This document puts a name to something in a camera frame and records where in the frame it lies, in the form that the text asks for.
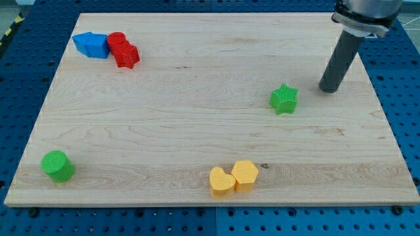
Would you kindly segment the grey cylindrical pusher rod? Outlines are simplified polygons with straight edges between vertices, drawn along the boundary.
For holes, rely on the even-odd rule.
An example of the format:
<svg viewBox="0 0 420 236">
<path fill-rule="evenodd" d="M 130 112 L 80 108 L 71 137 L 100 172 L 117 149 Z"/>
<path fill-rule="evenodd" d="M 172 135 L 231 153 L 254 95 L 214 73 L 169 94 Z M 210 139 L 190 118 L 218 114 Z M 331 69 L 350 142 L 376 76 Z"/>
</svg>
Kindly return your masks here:
<svg viewBox="0 0 420 236">
<path fill-rule="evenodd" d="M 337 92 L 362 41 L 361 37 L 342 31 L 320 80 L 320 90 L 326 93 Z"/>
</svg>

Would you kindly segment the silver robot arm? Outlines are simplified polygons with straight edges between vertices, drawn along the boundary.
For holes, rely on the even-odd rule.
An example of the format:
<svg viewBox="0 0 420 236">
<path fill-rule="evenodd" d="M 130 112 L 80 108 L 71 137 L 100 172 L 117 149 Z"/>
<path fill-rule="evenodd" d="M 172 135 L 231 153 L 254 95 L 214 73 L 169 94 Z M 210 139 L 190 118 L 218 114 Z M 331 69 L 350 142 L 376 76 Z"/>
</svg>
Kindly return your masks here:
<svg viewBox="0 0 420 236">
<path fill-rule="evenodd" d="M 331 20 L 343 30 L 319 83 L 326 93 L 337 92 L 363 38 L 383 37 L 393 25 L 402 0 L 337 0 Z"/>
</svg>

